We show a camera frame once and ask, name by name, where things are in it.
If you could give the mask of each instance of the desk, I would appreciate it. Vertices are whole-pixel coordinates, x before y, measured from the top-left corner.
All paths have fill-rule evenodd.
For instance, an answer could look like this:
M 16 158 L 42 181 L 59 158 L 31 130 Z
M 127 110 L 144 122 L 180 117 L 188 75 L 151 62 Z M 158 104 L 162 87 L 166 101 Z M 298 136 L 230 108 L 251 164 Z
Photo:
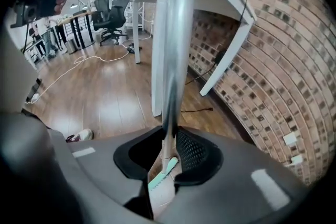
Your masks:
M 75 15 L 75 16 L 72 16 L 70 18 L 67 18 L 63 21 L 61 21 L 57 26 L 61 26 L 61 25 L 65 25 L 65 24 L 68 24 L 70 23 L 71 25 L 71 30 L 73 32 L 73 36 L 75 38 L 75 41 L 77 43 L 77 46 L 81 46 L 83 49 L 85 48 L 85 44 L 84 44 L 84 41 L 83 41 L 83 37 L 82 37 L 82 34 L 80 32 L 80 28 L 79 28 L 79 23 L 78 23 L 78 18 L 80 17 L 85 17 L 86 18 L 86 23 L 87 23 L 87 26 L 88 26 L 88 30 L 89 30 L 89 36 L 90 36 L 90 40 L 91 42 L 93 42 L 93 37 L 92 37 L 92 32 L 91 32 L 91 28 L 90 28 L 90 20 L 89 20 L 89 15 L 91 15 L 92 13 L 94 12 L 85 12 L 85 13 L 81 13 L 81 14 L 78 14 L 78 15 Z M 74 25 L 74 21 L 75 21 L 75 24 L 76 24 L 76 27 L 77 27 L 77 30 L 78 30 L 78 37 L 76 35 L 76 30 L 75 30 L 75 25 Z
M 40 42 L 43 43 L 43 39 L 42 39 L 42 38 L 39 39 L 39 40 L 36 41 L 36 42 L 33 42 L 33 41 L 30 42 L 30 43 L 26 46 L 26 50 L 25 50 L 25 53 L 24 53 L 24 55 L 25 55 L 26 59 L 28 60 L 28 62 L 29 62 L 35 69 L 36 69 L 36 65 L 35 65 L 35 63 L 34 63 L 32 57 L 30 56 L 29 52 L 30 52 L 31 50 L 33 50 L 33 49 L 36 47 L 36 45 L 39 44 Z
M 135 61 L 140 63 L 139 37 L 138 37 L 138 3 L 156 3 L 153 49 L 152 49 L 152 113 L 158 116 L 162 111 L 163 104 L 163 51 L 166 39 L 166 14 L 167 0 L 133 0 L 133 38 Z M 211 77 L 200 91 L 201 95 L 206 95 L 208 91 L 221 78 L 225 69 L 232 62 L 238 53 L 241 45 L 246 39 L 253 23 L 257 20 L 253 8 L 249 3 L 245 7 L 245 0 L 195 0 L 194 8 L 208 12 L 222 14 L 236 20 L 242 16 L 241 25 L 234 36 L 232 43 L 228 47 L 224 57 L 212 73 Z

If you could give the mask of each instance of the brick wall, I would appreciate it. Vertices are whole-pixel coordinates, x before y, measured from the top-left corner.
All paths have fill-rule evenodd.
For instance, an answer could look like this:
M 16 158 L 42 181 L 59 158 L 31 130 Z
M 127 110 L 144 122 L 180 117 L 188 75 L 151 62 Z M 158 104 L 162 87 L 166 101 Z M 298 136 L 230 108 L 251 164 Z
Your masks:
M 258 16 L 233 63 L 215 86 L 266 154 L 306 184 L 326 172 L 336 128 L 336 27 L 324 0 L 249 0 Z M 196 10 L 190 66 L 208 70 L 237 21 Z M 294 131 L 297 142 L 283 136 Z

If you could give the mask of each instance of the black office chair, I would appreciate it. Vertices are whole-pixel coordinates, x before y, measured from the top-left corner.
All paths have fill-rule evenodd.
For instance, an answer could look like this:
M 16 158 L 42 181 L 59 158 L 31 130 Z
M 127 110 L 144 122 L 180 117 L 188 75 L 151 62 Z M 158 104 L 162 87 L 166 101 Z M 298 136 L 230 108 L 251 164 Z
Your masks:
M 123 35 L 122 31 L 117 28 L 122 27 L 126 22 L 124 12 L 129 1 L 130 0 L 113 0 L 111 9 L 109 7 L 109 0 L 96 0 L 94 2 L 98 15 L 92 17 L 93 27 L 95 30 L 99 28 L 107 29 L 101 35 L 101 46 L 102 43 L 109 38 L 115 39 L 116 45 L 118 45 L 119 37 L 127 36 Z

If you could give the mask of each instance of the black table leg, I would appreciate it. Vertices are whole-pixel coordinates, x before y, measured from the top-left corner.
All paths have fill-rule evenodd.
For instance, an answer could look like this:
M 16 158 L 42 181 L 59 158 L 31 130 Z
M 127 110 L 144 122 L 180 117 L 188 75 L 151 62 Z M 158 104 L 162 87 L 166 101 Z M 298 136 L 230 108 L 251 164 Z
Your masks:
M 90 40 L 91 42 L 93 42 L 93 37 L 92 37 L 92 32 L 91 32 L 91 27 L 90 27 L 90 20 L 89 20 L 89 15 L 85 15 L 86 18 L 86 23 L 88 25 L 88 29 L 89 29 L 89 36 L 90 36 Z
M 77 47 L 79 48 L 80 45 L 79 45 L 79 42 L 78 42 L 75 26 L 73 24 L 74 24 L 74 21 L 73 21 L 73 19 L 71 19 L 70 20 L 71 30 L 73 32 L 73 36 L 75 37 L 75 41 L 76 41 Z
M 84 44 L 84 41 L 83 41 L 83 38 L 82 38 L 82 33 L 80 32 L 80 28 L 79 28 L 79 23 L 78 23 L 78 18 L 77 17 L 75 18 L 75 23 L 76 23 L 76 27 L 77 27 L 78 37 L 79 37 L 80 43 L 82 45 L 82 48 L 84 49 L 85 48 L 85 44 Z

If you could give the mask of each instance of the desk leg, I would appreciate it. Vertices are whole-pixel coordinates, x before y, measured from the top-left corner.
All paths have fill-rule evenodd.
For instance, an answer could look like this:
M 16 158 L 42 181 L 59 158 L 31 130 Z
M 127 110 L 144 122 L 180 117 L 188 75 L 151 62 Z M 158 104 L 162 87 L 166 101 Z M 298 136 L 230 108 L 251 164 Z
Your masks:
M 79 48 L 80 45 L 79 45 L 79 42 L 78 42 L 78 38 L 77 38 L 77 34 L 76 34 L 76 30 L 75 30 L 75 26 L 74 26 L 73 24 L 74 24 L 74 21 L 73 21 L 73 19 L 72 19 L 72 20 L 70 20 L 71 30 L 72 30 L 73 36 L 74 36 L 74 38 L 75 38 L 77 47 Z
M 79 23 L 78 23 L 78 18 L 77 17 L 75 18 L 75 23 L 76 23 L 76 27 L 77 27 L 77 31 L 78 31 L 78 37 L 79 37 L 79 40 L 80 40 L 80 44 L 82 45 L 82 48 L 84 49 L 85 48 L 85 44 L 84 44 L 84 41 L 83 41 L 83 38 L 82 38 L 82 33 L 80 32 L 80 28 L 79 28 Z
M 85 19 L 86 19 L 86 24 L 88 25 L 90 40 L 91 42 L 94 42 L 93 37 L 92 37 L 91 27 L 90 27 L 89 15 L 85 15 Z
M 209 90 L 211 90 L 211 88 L 215 86 L 217 81 L 221 78 L 224 71 L 229 66 L 229 64 L 232 62 L 233 58 L 236 56 L 236 54 L 238 53 L 238 50 L 240 49 L 243 42 L 245 41 L 248 33 L 250 32 L 251 26 L 252 26 L 252 23 L 241 25 L 238 28 L 236 35 L 234 36 L 223 58 L 219 62 L 217 68 L 212 73 L 212 75 L 210 76 L 210 78 L 208 79 L 208 81 L 205 83 L 202 90 L 200 91 L 200 94 L 202 96 L 206 95 L 209 92 Z
M 166 38 L 167 0 L 157 0 L 152 46 L 152 113 L 159 116 L 163 105 L 163 55 Z
M 135 63 L 140 63 L 140 51 L 139 51 L 139 33 L 138 33 L 138 20 L 139 20 L 139 3 L 133 2 L 133 41 L 134 41 L 134 54 Z

